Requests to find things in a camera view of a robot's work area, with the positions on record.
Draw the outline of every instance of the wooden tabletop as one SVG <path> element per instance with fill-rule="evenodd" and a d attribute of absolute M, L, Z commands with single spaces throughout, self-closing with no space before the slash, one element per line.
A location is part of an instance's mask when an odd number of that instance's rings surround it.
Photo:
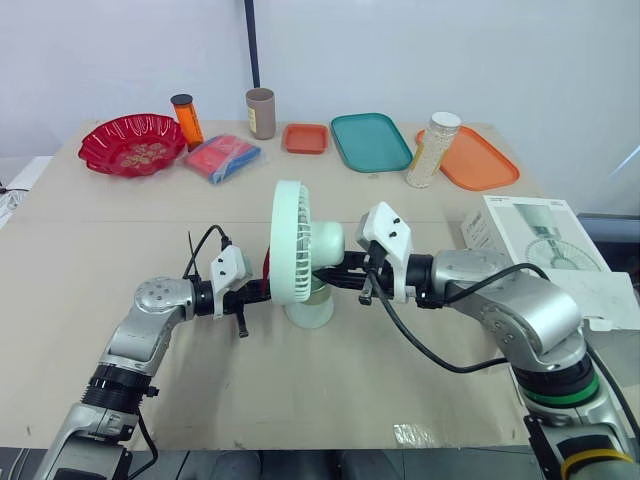
<path fill-rule="evenodd" d="M 0 232 L 4 365 L 0 445 L 47 448 L 69 406 L 80 399 L 138 284 L 180 276 L 187 231 L 197 237 L 223 224 L 259 271 L 278 179 L 302 180 L 317 220 L 345 225 L 347 247 L 361 215 L 385 200 L 411 225 L 417 252 L 463 248 L 459 222 L 480 193 L 438 175 L 424 190 L 399 172 L 347 169 L 335 146 L 320 156 L 260 142 L 268 162 L 222 185 L 175 166 L 149 178 L 121 179 L 87 170 L 77 158 L 87 124 L 53 159 Z M 407 143 L 422 126 L 400 124 Z M 477 131 L 517 164 L 490 126 Z M 204 122 L 207 136 L 248 138 L 246 124 Z M 522 171 L 492 193 L 538 196 Z M 217 254 L 212 241 L 199 265 Z M 153 381 L 160 396 L 143 413 L 159 448 L 395 448 L 526 443 L 507 367 L 456 375 L 433 365 L 397 332 L 381 306 L 333 290 L 333 319 L 317 330 L 291 324 L 270 302 L 248 306 L 250 336 L 237 338 L 232 317 L 179 325 Z M 398 312 L 416 335 L 450 362 L 495 355 L 479 324 L 453 310 Z M 133 441 L 142 447 L 138 437 Z"/>

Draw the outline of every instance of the orange tray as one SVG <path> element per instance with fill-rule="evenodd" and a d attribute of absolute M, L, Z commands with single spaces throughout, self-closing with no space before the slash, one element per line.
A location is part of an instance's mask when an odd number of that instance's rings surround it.
<path fill-rule="evenodd" d="M 324 125 L 290 123 L 284 131 L 284 146 L 291 153 L 324 152 L 329 144 L 329 130 Z"/>
<path fill-rule="evenodd" d="M 520 178 L 518 167 L 468 127 L 458 130 L 440 170 L 459 187 L 474 191 L 504 187 Z"/>

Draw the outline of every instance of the orange bottle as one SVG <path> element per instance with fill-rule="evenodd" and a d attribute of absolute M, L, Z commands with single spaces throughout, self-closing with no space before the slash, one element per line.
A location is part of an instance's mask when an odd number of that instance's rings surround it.
<path fill-rule="evenodd" d="M 191 151 L 204 141 L 196 109 L 193 107 L 193 97 L 181 93 L 171 97 L 171 103 L 173 103 L 173 108 L 178 116 L 182 134 L 187 139 L 187 148 Z"/>

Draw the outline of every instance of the fan grille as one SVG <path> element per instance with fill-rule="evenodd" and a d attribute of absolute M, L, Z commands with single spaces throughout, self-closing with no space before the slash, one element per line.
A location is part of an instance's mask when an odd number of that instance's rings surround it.
<path fill-rule="evenodd" d="M 564 240 L 536 240 L 527 247 L 527 259 L 540 267 L 559 270 L 600 270 L 583 250 Z"/>
<path fill-rule="evenodd" d="M 307 300 L 311 290 L 311 213 L 309 190 L 304 185 L 301 185 L 298 197 L 295 290 L 298 302 Z"/>

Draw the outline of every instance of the fan illustration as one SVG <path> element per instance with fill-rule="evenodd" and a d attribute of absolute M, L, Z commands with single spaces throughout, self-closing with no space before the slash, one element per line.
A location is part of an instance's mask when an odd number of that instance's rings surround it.
<path fill-rule="evenodd" d="M 294 324 L 318 328 L 333 315 L 330 286 L 313 270 L 337 265 L 344 258 L 344 231 L 337 222 L 312 222 L 309 191 L 297 181 L 276 186 L 271 216 L 271 300 L 284 305 Z"/>
<path fill-rule="evenodd" d="M 576 245 L 562 240 L 551 209 L 546 205 L 515 204 L 516 210 L 538 237 L 527 246 L 527 260 L 561 270 L 597 270 L 598 264 Z"/>

